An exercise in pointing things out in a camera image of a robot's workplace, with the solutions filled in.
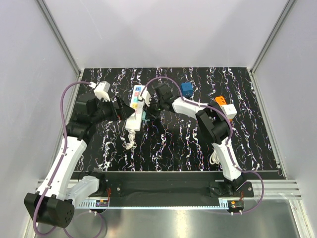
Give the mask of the white multicolour power strip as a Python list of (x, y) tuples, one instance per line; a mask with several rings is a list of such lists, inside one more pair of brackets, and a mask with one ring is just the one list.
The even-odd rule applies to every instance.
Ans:
[(125, 129), (127, 131), (133, 130), (138, 132), (141, 129), (144, 101), (139, 101), (139, 95), (144, 87), (144, 85), (135, 85), (133, 88), (130, 107), (135, 112), (126, 120)]

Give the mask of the teal charger plug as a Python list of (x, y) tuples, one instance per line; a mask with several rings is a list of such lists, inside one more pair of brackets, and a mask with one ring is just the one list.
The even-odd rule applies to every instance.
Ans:
[(150, 121), (150, 119), (148, 118), (147, 113), (145, 111), (142, 112), (141, 119), (142, 119), (143, 122), (149, 122)]

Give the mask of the orange power strip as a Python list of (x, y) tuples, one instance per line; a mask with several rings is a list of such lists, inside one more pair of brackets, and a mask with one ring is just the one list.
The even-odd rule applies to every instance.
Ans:
[(225, 98), (223, 96), (216, 97), (215, 101), (218, 103), (219, 106), (227, 105)]

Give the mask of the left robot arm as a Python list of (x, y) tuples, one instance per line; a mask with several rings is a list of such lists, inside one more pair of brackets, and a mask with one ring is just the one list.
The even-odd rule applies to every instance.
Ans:
[(106, 193), (106, 178), (98, 172), (87, 173), (72, 188), (68, 188), (68, 184), (76, 164), (96, 132), (97, 124), (127, 120), (134, 113), (135, 109), (125, 104), (119, 96), (114, 102), (107, 102), (88, 93), (76, 100), (61, 148), (47, 177), (35, 193), (27, 193), (24, 198), (34, 226), (42, 223), (66, 228), (82, 201), (92, 194), (102, 196)]

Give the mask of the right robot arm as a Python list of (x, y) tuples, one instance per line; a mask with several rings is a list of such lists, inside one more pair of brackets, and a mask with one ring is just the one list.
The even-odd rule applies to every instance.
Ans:
[(183, 95), (174, 95), (163, 84), (156, 87), (154, 92), (150, 92), (144, 109), (150, 119), (157, 118), (162, 111), (183, 114), (195, 119), (204, 139), (213, 146), (212, 162), (221, 164), (222, 167), (224, 182), (218, 187), (219, 192), (214, 194), (234, 197), (242, 192), (246, 178), (238, 165), (231, 143), (233, 128), (230, 120), (237, 114), (233, 104), (201, 104)]

